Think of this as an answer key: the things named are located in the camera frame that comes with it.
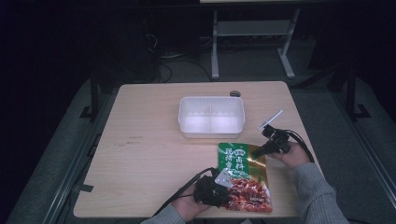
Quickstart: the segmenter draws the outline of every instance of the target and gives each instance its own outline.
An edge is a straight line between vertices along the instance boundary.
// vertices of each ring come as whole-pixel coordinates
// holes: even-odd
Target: wire
[[[132,75],[136,75],[135,72],[129,70],[128,68],[126,68],[125,66],[123,66],[121,63],[119,63],[117,60],[115,60],[111,55],[109,55],[105,50],[103,50],[95,41],[92,41],[92,43],[104,54],[107,56],[108,59],[110,59],[110,61],[112,61],[114,64],[116,64],[119,68],[121,68],[122,70],[124,70],[127,73],[130,73]]]
[[[155,42],[154,42],[152,48],[155,49],[155,47],[157,47],[157,44],[158,44],[158,39],[157,39],[157,37],[156,37],[155,35],[146,35],[146,37],[149,37],[148,40],[150,40],[151,37],[154,38]]]
[[[186,55],[185,53],[180,53],[180,54],[175,54],[175,55],[170,55],[170,56],[161,56],[162,59],[176,59],[180,58]]]
[[[288,135],[292,138],[294,138],[294,140],[297,141],[297,143],[303,148],[303,150],[305,151],[306,155],[308,156],[309,160],[313,163],[315,163],[314,160],[314,156],[312,156],[311,151],[308,149],[308,146],[306,145],[304,139],[297,134],[295,131],[291,131],[291,130],[285,130],[285,132],[288,133]]]
[[[207,49],[210,48],[213,44],[213,40],[211,36],[203,36],[200,37],[200,42],[204,42],[204,43],[200,43],[200,49]]]
[[[194,195],[193,194],[180,195],[180,196],[178,196],[178,198],[185,198],[185,197],[190,197],[190,196],[194,196]]]
[[[360,221],[360,220],[353,219],[353,218],[347,218],[346,220],[348,220],[349,222],[359,222],[359,223],[362,223],[362,224],[370,224],[368,222]]]
[[[202,66],[202,65],[200,65],[198,62],[195,62],[195,61],[190,61],[190,60],[179,60],[179,61],[170,61],[170,62],[163,62],[163,64],[164,63],[194,63],[194,64],[196,64],[196,65],[198,65],[199,67],[201,67],[203,70],[204,70],[204,72],[206,73],[206,75],[207,75],[207,77],[209,78],[209,81],[211,81],[211,82],[213,82],[213,79],[211,78],[211,76],[209,75],[209,73],[206,71],[206,69]]]
[[[170,79],[171,79],[171,77],[172,77],[172,69],[169,67],[169,66],[167,66],[167,65],[165,65],[165,64],[163,64],[163,63],[159,63],[159,65],[161,65],[161,66],[163,66],[163,67],[165,67],[165,68],[167,68],[168,70],[169,70],[169,77],[166,79],[166,80],[163,80],[163,77],[162,77],[162,75],[161,75],[161,72],[159,72],[159,75],[158,75],[158,82],[159,83],[166,83],[166,82],[168,82]]]
[[[202,172],[200,172],[198,175],[193,177],[189,182],[187,182],[187,184],[185,184],[183,187],[181,187],[174,195],[172,195],[168,200],[166,200],[166,202],[160,207],[160,209],[158,209],[158,211],[153,216],[154,217],[157,216],[169,203],[171,203],[172,201],[177,199],[177,197],[184,190],[186,190],[189,186],[191,186],[193,183],[195,183],[195,181],[197,181],[201,177],[202,174],[204,174],[204,173],[206,173],[208,171],[213,171],[213,170],[215,170],[215,168],[213,168],[213,167],[206,168]]]

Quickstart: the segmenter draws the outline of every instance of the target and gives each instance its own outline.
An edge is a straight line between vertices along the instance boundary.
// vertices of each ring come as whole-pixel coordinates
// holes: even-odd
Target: wooden table
[[[177,122],[181,98],[228,96],[240,91],[246,123],[237,139],[187,139]],[[271,124],[297,132],[312,148],[284,82],[213,82],[124,85],[109,115],[74,209],[77,217],[151,217],[177,189],[208,167],[218,165],[218,143],[261,146],[257,130],[279,109]],[[267,157],[274,211],[235,212],[212,207],[198,217],[296,217],[297,195],[290,171]]]

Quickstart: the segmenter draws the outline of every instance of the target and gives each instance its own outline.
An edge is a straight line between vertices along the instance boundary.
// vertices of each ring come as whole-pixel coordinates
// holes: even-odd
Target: person's arm
[[[151,217],[141,222],[141,224],[157,224],[157,223],[175,223],[184,224],[204,212],[210,205],[196,203],[192,197],[195,191],[195,185],[187,188],[180,197],[171,204],[168,204],[157,216]]]
[[[297,143],[289,142],[286,154],[268,156],[283,161],[292,170],[297,188],[297,212],[303,223],[349,223],[335,200],[335,191],[324,179],[316,164],[309,161]]]

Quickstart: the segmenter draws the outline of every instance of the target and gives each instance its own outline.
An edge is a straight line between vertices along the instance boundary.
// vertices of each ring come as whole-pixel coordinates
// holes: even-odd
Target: gray sleeve
[[[303,223],[349,223],[335,200],[335,191],[314,163],[297,166],[292,173]]]
[[[157,216],[144,220],[141,224],[185,224],[183,218],[178,214],[177,210],[168,204]]]

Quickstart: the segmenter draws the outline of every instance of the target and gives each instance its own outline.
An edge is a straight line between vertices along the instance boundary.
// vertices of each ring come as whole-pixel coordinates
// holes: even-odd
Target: green package label
[[[239,143],[219,144],[219,170],[227,168],[228,173],[235,178],[248,176],[248,145]]]
[[[271,213],[265,157],[253,158],[259,147],[242,143],[219,143],[219,170],[227,169],[233,187],[228,210]]]

